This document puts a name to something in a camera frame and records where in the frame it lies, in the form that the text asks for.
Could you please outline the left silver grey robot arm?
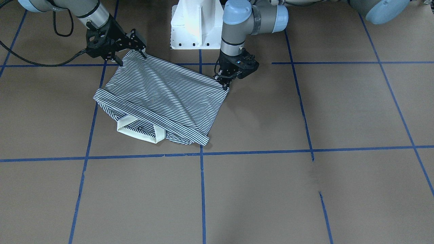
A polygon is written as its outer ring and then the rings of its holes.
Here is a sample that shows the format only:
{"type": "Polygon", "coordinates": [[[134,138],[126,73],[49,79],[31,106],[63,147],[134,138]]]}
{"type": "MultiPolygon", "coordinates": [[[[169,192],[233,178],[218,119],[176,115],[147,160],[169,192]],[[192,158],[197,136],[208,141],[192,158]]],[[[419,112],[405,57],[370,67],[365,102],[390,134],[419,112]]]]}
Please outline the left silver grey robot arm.
{"type": "MultiPolygon", "coordinates": [[[[283,31],[289,21],[288,6],[305,7],[316,0],[227,0],[222,17],[219,57],[214,79],[228,90],[234,79],[257,71],[259,62],[245,49],[247,36],[283,31]]],[[[346,3],[373,24],[384,24],[397,17],[408,0],[347,0],[346,3]]]]}

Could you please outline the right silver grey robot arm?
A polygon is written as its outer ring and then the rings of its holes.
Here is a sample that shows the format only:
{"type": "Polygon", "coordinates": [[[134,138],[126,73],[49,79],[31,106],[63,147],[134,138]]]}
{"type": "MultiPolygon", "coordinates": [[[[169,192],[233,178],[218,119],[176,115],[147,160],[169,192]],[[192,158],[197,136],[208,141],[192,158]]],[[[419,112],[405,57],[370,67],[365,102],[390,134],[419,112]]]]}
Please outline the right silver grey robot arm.
{"type": "Polygon", "coordinates": [[[123,65],[116,53],[123,50],[139,52],[147,58],[146,40],[136,29],[125,32],[100,0],[19,0],[34,13],[68,11],[86,26],[86,48],[78,53],[123,65]]]}

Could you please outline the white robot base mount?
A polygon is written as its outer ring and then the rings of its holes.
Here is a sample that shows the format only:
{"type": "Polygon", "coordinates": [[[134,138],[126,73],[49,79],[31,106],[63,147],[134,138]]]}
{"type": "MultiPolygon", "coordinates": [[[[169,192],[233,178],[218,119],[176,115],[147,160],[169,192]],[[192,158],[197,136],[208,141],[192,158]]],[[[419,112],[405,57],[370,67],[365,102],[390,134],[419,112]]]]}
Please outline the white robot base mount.
{"type": "Polygon", "coordinates": [[[223,6],[219,0],[180,0],[172,6],[170,47],[174,50],[218,50],[223,6]]]}

